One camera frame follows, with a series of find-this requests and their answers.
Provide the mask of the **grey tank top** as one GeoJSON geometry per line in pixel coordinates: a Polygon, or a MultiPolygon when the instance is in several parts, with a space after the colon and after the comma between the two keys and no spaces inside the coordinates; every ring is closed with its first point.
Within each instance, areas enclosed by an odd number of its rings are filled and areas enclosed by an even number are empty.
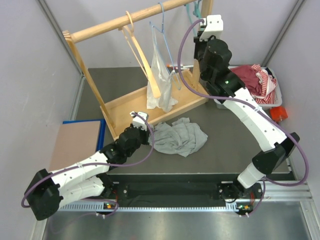
{"type": "Polygon", "coordinates": [[[208,140],[208,135],[188,117],[181,117],[172,124],[160,122],[153,128],[153,132],[156,151],[185,158],[197,152],[208,140]]]}

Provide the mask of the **teal plastic hanger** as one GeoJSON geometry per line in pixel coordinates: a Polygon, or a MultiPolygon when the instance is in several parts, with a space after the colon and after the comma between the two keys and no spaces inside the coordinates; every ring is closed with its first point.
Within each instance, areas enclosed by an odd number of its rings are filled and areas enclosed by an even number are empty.
{"type": "Polygon", "coordinates": [[[192,24],[193,23],[193,18],[192,15],[195,16],[197,19],[202,18],[202,14],[200,11],[200,3],[202,0],[196,0],[193,2],[193,11],[191,12],[191,7],[190,4],[185,4],[184,7],[186,9],[187,17],[189,22],[192,24]]]}

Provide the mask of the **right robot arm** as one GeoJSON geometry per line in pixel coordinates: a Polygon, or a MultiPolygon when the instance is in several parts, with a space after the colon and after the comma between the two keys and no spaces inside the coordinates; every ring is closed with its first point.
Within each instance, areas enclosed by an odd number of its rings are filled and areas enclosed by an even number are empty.
{"type": "Polygon", "coordinates": [[[231,185],[233,197],[245,198],[257,181],[270,175],[288,158],[300,137],[295,132],[287,137],[270,122],[265,112],[259,114],[259,105],[245,83],[229,69],[232,53],[223,40],[211,35],[206,40],[196,36],[193,41],[200,78],[206,81],[209,95],[215,96],[220,104],[240,119],[261,148],[231,185]]]}

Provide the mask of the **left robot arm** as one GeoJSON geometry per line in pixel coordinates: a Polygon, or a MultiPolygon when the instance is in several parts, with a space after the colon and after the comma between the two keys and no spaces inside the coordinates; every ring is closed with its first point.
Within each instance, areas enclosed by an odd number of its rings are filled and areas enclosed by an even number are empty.
{"type": "Polygon", "coordinates": [[[130,125],[117,140],[88,158],[59,170],[39,170],[28,185],[22,207],[30,208],[36,220],[42,221],[61,207],[90,197],[109,198],[114,191],[107,172],[128,167],[127,159],[142,145],[149,145],[153,128],[130,125]]]}

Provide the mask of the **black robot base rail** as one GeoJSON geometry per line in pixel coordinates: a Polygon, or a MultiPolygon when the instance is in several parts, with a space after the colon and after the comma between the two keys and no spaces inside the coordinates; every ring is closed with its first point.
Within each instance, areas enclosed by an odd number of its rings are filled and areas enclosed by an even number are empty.
{"type": "Polygon", "coordinates": [[[109,174],[121,207],[210,207],[225,201],[251,202],[262,196],[260,183],[245,189],[235,174],[109,174]]]}

